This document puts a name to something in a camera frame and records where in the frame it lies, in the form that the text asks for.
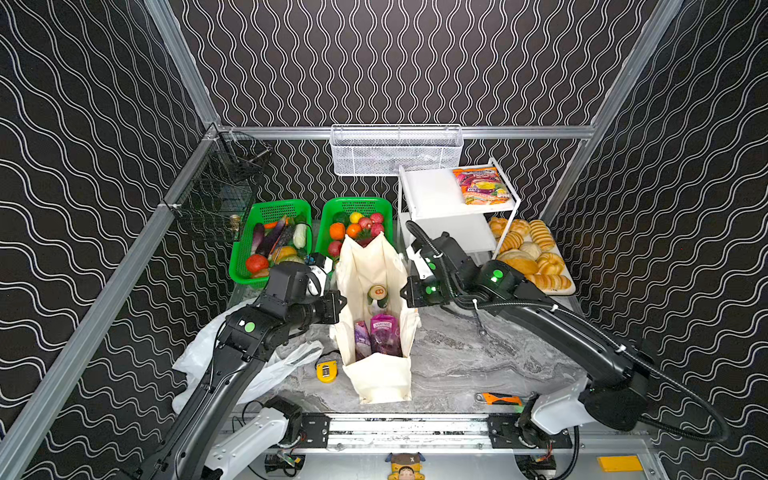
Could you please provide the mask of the green drink can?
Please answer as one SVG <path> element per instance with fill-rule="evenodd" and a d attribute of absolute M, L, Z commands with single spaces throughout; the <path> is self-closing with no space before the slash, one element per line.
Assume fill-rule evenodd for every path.
<path fill-rule="evenodd" d="M 385 286 L 373 285 L 367 293 L 368 306 L 375 311 L 385 310 L 389 303 L 389 295 Z"/>

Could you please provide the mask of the purple snack pouch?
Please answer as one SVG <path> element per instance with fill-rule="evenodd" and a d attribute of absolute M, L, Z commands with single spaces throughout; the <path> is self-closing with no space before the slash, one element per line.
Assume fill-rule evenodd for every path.
<path fill-rule="evenodd" d="M 372 317 L 369 336 L 374 353 L 402 356 L 400 327 L 396 317 L 389 314 L 378 314 Z"/>

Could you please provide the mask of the white plastic grocery bag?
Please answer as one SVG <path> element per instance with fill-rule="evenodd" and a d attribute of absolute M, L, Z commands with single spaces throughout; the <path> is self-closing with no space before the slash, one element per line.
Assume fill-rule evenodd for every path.
<path fill-rule="evenodd" d="M 251 304 L 253 298 L 246 299 L 213 318 L 196 335 L 194 340 L 185 348 L 181 356 L 173 364 L 173 369 L 186 376 L 186 389 L 175 395 L 172 409 L 179 415 L 192 399 L 199 384 L 211 386 L 218 381 L 234 382 L 244 379 L 247 365 L 255 365 L 258 359 L 251 360 L 243 352 L 235 349 L 228 350 L 217 341 L 223 332 L 222 326 L 226 318 Z M 318 340 L 292 339 L 286 346 L 280 346 L 262 363 L 261 370 L 242 389 L 237 400 L 239 405 L 256 400 L 277 388 L 283 380 L 304 365 L 312 366 L 323 352 L 323 345 Z"/>

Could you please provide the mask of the cream canvas tote bag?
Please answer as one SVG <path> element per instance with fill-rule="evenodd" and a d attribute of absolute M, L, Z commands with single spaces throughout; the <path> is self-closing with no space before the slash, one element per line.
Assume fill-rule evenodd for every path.
<path fill-rule="evenodd" d="M 347 237 L 333 278 L 347 303 L 330 334 L 360 402 L 411 400 L 411 350 L 421 321 L 400 295 L 408 280 L 400 254 L 382 235 L 365 246 Z"/>

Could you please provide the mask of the purple Fox's candy bag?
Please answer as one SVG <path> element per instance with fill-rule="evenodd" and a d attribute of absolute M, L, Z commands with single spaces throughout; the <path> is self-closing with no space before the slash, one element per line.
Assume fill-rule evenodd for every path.
<path fill-rule="evenodd" d="M 367 325 L 364 321 L 354 324 L 355 359 L 367 358 L 373 353 Z"/>

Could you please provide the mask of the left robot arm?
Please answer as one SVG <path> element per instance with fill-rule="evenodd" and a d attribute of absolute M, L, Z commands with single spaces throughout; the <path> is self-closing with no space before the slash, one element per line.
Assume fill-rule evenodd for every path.
<path fill-rule="evenodd" d="M 333 263 L 315 253 L 308 264 L 283 262 L 251 303 L 226 315 L 209 362 L 158 449 L 119 479 L 232 479 L 285 438 L 288 416 L 269 408 L 225 441 L 217 437 L 249 384 L 275 350 L 315 324 L 338 323 L 346 298 L 329 288 Z"/>

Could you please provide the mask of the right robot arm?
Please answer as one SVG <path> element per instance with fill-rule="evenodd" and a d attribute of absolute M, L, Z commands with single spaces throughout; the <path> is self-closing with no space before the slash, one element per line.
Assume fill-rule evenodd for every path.
<path fill-rule="evenodd" d="M 486 312 L 532 332 L 584 370 L 570 386 L 535 394 L 525 402 L 516 426 L 524 444 L 534 446 L 588 423 L 624 432 L 643 423 L 707 443 L 728 438 L 727 421 L 713 405 L 659 370 L 635 346 L 562 307 L 507 263 L 489 260 L 477 265 L 448 233 L 431 238 L 412 220 L 405 226 L 414 238 L 407 255 L 417 269 L 400 291 L 408 306 L 455 305 L 474 318 Z M 652 378 L 670 384 L 706 411 L 714 421 L 712 431 L 700 433 L 652 418 L 647 398 Z"/>

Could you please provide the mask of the red tomato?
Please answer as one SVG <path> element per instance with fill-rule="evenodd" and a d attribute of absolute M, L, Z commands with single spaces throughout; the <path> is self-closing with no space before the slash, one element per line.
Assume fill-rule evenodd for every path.
<path fill-rule="evenodd" d="M 253 254 L 245 261 L 245 268 L 251 275 L 255 275 L 269 268 L 269 260 L 263 255 Z"/>

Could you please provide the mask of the metal wrench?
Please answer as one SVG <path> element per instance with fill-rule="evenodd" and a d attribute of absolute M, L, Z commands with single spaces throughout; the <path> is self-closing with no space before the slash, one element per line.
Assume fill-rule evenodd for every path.
<path fill-rule="evenodd" d="M 473 302 L 473 315 L 474 315 L 474 318 L 476 320 L 478 334 L 481 337 L 486 337 L 487 336 L 487 330 L 486 330 L 484 324 L 482 323 L 482 319 L 481 319 L 481 316 L 480 316 L 480 309 L 479 309 L 478 303 L 476 301 Z"/>

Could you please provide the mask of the orange fruit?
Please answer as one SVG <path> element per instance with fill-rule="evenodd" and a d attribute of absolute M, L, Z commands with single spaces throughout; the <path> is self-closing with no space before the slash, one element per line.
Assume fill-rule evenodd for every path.
<path fill-rule="evenodd" d="M 329 228 L 332 241 L 343 241 L 346 236 L 346 225 L 342 222 L 333 223 Z"/>

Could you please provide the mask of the purple eggplant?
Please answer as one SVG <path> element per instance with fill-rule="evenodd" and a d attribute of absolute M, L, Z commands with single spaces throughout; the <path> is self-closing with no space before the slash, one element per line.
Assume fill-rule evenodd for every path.
<path fill-rule="evenodd" d="M 265 227 L 262 223 L 256 223 L 253 231 L 252 231 L 252 240 L 251 240 L 251 247 L 250 247 L 250 254 L 254 255 L 261 243 L 263 242 L 265 236 Z"/>

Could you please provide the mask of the white two-tier shelf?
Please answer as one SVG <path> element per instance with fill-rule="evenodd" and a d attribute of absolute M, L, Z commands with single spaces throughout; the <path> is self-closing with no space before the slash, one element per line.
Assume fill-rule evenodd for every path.
<path fill-rule="evenodd" d="M 406 170 L 398 172 L 399 198 L 397 211 L 400 225 L 415 221 L 431 238 L 449 233 L 470 255 L 479 258 L 487 253 L 491 259 L 498 256 L 503 240 L 494 237 L 488 219 L 501 215 L 513 220 L 522 199 L 495 158 L 484 167 L 497 170 L 502 183 L 511 195 L 504 203 L 468 205 L 450 168 L 432 170 Z"/>

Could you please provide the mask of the large round bread loaf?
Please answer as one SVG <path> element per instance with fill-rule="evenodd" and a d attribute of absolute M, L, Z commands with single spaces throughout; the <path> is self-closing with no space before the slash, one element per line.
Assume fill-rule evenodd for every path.
<path fill-rule="evenodd" d="M 539 271 L 537 262 L 529 258 L 513 257 L 505 259 L 504 262 L 523 275 L 533 275 Z"/>

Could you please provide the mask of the yellow tape measure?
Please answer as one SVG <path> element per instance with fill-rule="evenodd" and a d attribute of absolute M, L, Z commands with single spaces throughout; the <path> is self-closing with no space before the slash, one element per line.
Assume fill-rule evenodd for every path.
<path fill-rule="evenodd" d="M 323 384 L 333 383 L 342 365 L 342 356 L 338 350 L 323 353 L 315 362 L 316 378 Z"/>

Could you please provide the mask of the red apple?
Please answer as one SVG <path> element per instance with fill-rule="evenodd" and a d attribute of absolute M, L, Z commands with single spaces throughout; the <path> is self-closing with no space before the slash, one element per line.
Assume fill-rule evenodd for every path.
<path fill-rule="evenodd" d="M 375 238 L 385 232 L 384 225 L 381 223 L 373 223 L 371 225 L 370 234 L 372 238 Z"/>

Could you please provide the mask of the left green basket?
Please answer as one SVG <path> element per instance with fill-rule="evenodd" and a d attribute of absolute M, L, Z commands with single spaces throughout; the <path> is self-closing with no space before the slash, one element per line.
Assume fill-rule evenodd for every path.
<path fill-rule="evenodd" d="M 269 270 L 277 263 L 304 259 L 313 246 L 311 207 L 299 199 L 254 203 L 245 211 L 239 239 L 235 241 L 229 264 L 230 278 L 239 285 L 263 288 Z M 258 251 L 269 260 L 269 268 L 251 275 L 245 268 L 250 254 L 252 231 L 256 223 L 265 227 Z"/>

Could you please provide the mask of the green basket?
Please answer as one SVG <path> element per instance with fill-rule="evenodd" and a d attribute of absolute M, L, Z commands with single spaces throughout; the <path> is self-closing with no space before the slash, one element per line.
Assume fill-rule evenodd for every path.
<path fill-rule="evenodd" d="M 350 222 L 350 214 L 353 212 L 360 212 L 363 215 L 357 224 Z M 343 241 L 332 241 L 330 238 L 329 228 L 336 222 L 346 225 L 346 236 Z M 381 223 L 385 228 L 385 232 L 375 238 L 370 234 L 373 223 Z M 372 240 L 381 237 L 394 244 L 393 234 L 393 209 L 389 201 L 376 197 L 334 198 L 322 209 L 320 226 L 317 228 L 312 251 L 336 260 L 345 243 L 353 242 L 365 247 Z"/>
<path fill-rule="evenodd" d="M 239 239 L 235 241 L 229 264 L 230 278 L 239 285 L 263 288 L 269 270 L 277 263 L 304 259 L 313 246 L 311 207 L 299 199 L 254 203 L 245 211 Z M 258 251 L 269 260 L 269 268 L 251 275 L 245 268 L 250 254 L 252 231 L 256 223 L 265 227 Z"/>

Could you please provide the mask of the orange snack bag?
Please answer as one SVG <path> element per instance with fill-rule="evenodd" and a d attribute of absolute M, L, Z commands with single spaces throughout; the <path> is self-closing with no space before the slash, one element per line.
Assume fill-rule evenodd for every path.
<path fill-rule="evenodd" d="M 496 167 L 462 168 L 452 171 L 466 205 L 495 205 L 512 196 Z"/>

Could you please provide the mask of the right green basket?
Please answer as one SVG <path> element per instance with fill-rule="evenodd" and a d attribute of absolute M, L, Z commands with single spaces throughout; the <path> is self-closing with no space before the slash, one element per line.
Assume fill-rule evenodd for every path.
<path fill-rule="evenodd" d="M 360 212 L 363 215 L 357 224 L 350 222 L 350 214 L 353 212 Z M 330 238 L 329 228 L 336 222 L 346 225 L 346 236 L 343 241 L 332 241 Z M 381 223 L 385 228 L 385 232 L 375 238 L 370 234 L 373 223 Z M 345 243 L 353 242 L 365 247 L 372 240 L 381 237 L 394 244 L 393 234 L 393 209 L 389 201 L 376 197 L 334 198 L 322 209 L 320 226 L 317 228 L 312 251 L 336 260 Z"/>

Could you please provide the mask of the white bread tray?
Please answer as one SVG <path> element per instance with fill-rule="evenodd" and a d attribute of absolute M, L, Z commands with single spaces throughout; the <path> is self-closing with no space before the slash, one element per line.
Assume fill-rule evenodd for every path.
<path fill-rule="evenodd" d="M 500 243 L 497 255 L 500 261 L 504 262 L 505 259 L 513 257 L 535 260 L 539 271 L 536 274 L 524 276 L 539 290 L 550 296 L 566 296 L 575 293 L 573 278 L 552 231 L 543 220 L 508 220 L 502 217 L 491 217 L 488 226 L 494 239 Z"/>

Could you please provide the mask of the orange utility knife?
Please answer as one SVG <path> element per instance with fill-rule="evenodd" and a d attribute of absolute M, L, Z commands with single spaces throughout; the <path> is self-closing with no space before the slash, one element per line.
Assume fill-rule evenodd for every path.
<path fill-rule="evenodd" d="M 513 405 L 522 406 L 523 401 L 519 396 L 494 392 L 480 392 L 475 394 L 477 402 L 486 405 Z"/>

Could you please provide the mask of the cartoon figure toy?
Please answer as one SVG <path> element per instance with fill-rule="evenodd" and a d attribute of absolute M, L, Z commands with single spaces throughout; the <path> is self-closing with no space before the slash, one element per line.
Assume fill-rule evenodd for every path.
<path fill-rule="evenodd" d="M 425 457 L 421 453 L 390 453 L 385 461 L 390 465 L 388 480 L 424 480 L 422 464 Z"/>

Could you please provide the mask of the yellow block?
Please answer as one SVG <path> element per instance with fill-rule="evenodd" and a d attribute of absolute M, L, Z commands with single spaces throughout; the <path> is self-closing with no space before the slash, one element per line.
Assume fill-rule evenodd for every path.
<path fill-rule="evenodd" d="M 636 455 L 627 456 L 601 456 L 597 458 L 598 464 L 606 473 L 643 472 L 643 466 Z"/>

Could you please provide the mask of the metal base rail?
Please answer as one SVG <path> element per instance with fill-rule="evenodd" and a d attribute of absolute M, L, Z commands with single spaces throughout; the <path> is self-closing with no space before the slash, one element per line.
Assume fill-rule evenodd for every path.
<path fill-rule="evenodd" d="M 515 430 L 517 416 L 502 414 L 323 414 L 301 415 L 298 453 L 560 453 L 575 445 L 589 454 L 646 454 L 653 450 L 649 436 L 621 433 L 600 425 L 571 430 L 548 440 L 524 440 Z"/>

